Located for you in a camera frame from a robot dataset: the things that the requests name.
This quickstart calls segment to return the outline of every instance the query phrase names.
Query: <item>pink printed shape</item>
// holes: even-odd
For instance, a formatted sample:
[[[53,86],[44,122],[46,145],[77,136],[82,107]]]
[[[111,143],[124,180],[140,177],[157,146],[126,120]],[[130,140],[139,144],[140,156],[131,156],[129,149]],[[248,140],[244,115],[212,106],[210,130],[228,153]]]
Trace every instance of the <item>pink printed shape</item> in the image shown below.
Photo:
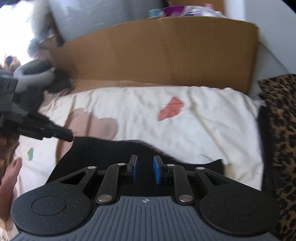
[[[170,102],[158,113],[157,120],[163,121],[166,118],[178,115],[181,112],[183,106],[184,103],[179,98],[174,96]]]

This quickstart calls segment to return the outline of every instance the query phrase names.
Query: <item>ribbed surface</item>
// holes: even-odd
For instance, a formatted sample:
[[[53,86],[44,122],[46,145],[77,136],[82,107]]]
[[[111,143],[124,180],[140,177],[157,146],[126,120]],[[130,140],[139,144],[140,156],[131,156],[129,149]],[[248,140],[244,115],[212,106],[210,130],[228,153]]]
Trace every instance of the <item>ribbed surface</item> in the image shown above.
[[[194,208],[181,206],[170,197],[121,197],[111,206],[100,206],[76,231],[56,237],[21,233],[14,241],[226,241],[277,240],[271,234],[252,238],[230,237],[205,225]]]

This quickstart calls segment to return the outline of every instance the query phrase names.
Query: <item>metal screw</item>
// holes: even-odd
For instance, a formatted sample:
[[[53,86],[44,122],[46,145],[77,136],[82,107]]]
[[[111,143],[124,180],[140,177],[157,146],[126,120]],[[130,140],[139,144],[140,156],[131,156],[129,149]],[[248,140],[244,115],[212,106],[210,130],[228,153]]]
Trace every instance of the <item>metal screw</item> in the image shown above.
[[[103,195],[98,196],[98,200],[100,202],[109,202],[112,200],[112,196],[108,195],[108,194],[103,194]]]
[[[193,197],[190,195],[184,194],[184,195],[179,196],[179,200],[184,203],[191,202],[193,200]]]

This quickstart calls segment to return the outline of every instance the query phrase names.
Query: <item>cardboard flap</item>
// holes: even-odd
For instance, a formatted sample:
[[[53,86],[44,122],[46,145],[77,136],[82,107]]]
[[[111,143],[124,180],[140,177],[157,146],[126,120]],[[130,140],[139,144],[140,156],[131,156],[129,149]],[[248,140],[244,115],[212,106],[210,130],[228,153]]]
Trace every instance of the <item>cardboard flap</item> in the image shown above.
[[[151,18],[101,29],[52,51],[78,79],[232,87],[246,93],[257,46],[252,23],[213,17]]]

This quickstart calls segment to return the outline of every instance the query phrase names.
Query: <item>white fabric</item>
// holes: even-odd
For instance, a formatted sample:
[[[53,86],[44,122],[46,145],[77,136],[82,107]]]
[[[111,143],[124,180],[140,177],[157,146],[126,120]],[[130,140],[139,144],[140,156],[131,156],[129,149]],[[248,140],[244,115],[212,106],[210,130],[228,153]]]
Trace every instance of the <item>white fabric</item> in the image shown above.
[[[157,121],[159,111],[174,96],[184,102],[181,112]],[[101,88],[55,98],[40,111],[62,126],[77,108],[92,112],[97,118],[116,119],[118,133],[114,140],[142,140],[186,163],[205,160],[200,154],[212,160],[221,158],[227,177],[261,188],[258,106],[231,88]],[[55,167],[56,146],[55,138],[40,141],[20,137],[16,150],[23,159],[16,184],[19,195],[46,182]],[[32,147],[33,159],[29,161],[27,152]]]

